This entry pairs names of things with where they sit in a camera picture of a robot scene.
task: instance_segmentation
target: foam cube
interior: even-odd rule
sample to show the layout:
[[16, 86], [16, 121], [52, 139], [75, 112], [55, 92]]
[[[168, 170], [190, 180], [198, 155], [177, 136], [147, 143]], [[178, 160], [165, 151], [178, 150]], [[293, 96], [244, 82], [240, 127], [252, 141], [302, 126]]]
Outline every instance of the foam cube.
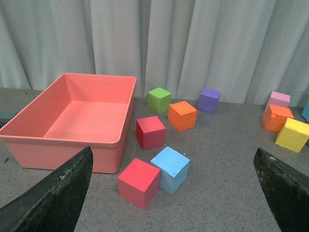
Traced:
[[160, 187], [173, 194], [186, 179], [190, 160], [167, 146], [150, 163], [161, 170]]
[[288, 107], [289, 104], [290, 104], [290, 95], [272, 91], [270, 98], [268, 99], [268, 102], [266, 104], [265, 112], [269, 105], [278, 105], [282, 107]]
[[[306, 120], [305, 123], [309, 124], [309, 121]], [[308, 141], [306, 142], [306, 145], [309, 146], [309, 139], [308, 139]]]
[[169, 105], [169, 123], [177, 130], [184, 131], [195, 125], [197, 110], [186, 101]]
[[158, 116], [136, 120], [136, 137], [143, 150], [164, 146], [166, 128]]
[[214, 114], [217, 109], [217, 105], [219, 103], [219, 99], [221, 96], [221, 92], [209, 88], [205, 88], [202, 90], [199, 95], [197, 109]]
[[262, 119], [264, 129], [279, 133], [288, 117], [294, 118], [289, 108], [269, 105]]
[[17, 112], [15, 111], [0, 111], [0, 128], [9, 122]]
[[276, 144], [299, 153], [309, 139], [309, 124], [287, 118], [278, 133]]
[[309, 99], [301, 113], [302, 117], [305, 119], [305, 120], [308, 120], [309, 121]]
[[119, 195], [145, 210], [160, 186], [160, 169], [135, 158], [118, 177]]
[[147, 93], [147, 107], [157, 114], [167, 111], [171, 103], [172, 93], [163, 88], [155, 88]]

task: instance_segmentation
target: gray table surface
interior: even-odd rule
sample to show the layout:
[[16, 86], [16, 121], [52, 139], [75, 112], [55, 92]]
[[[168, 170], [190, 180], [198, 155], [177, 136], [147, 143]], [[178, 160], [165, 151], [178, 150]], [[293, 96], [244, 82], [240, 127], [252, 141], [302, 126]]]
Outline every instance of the gray table surface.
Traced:
[[[0, 110], [20, 111], [39, 93], [0, 88]], [[197, 107], [197, 101], [188, 102]], [[92, 174], [75, 231], [279, 232], [254, 169], [254, 155], [261, 147], [309, 175], [309, 148], [304, 146], [297, 154], [275, 145], [277, 134], [262, 125], [264, 107], [220, 102], [214, 115], [198, 111], [195, 127], [182, 132], [168, 123], [167, 112], [158, 115], [167, 128], [166, 146], [191, 163], [176, 192], [170, 195], [159, 189], [143, 211], [119, 196], [117, 178], [134, 158], [150, 162], [164, 147], [141, 149], [136, 119], [157, 114], [146, 107], [145, 98], [136, 98], [120, 171]], [[304, 121], [302, 109], [291, 110]], [[21, 168], [0, 142], [0, 207], [50, 172]]]

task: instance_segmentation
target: red cube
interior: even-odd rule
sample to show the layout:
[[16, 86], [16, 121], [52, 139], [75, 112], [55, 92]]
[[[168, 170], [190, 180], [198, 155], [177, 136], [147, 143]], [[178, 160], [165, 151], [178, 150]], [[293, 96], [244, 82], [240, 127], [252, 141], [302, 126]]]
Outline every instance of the red cube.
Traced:
[[164, 146], [166, 128], [158, 116], [136, 120], [136, 137], [143, 150]]
[[160, 186], [160, 169], [135, 158], [118, 177], [122, 198], [145, 210]]

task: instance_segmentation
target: curtain fold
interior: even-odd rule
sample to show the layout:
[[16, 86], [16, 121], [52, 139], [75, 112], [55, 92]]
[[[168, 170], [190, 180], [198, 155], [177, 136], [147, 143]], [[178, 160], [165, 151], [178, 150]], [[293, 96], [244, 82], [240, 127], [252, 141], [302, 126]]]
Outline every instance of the curtain fold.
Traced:
[[0, 0], [0, 30], [0, 87], [43, 90], [74, 72], [135, 76], [136, 96], [309, 97], [309, 1]]

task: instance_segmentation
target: pink plastic bin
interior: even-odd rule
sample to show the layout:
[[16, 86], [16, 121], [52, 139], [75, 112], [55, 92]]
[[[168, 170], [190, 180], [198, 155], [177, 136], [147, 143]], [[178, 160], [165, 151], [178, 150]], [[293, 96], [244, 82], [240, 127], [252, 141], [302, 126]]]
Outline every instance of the pink plastic bin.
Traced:
[[134, 104], [135, 77], [66, 73], [0, 129], [24, 168], [54, 170], [85, 146], [93, 172], [118, 172]]

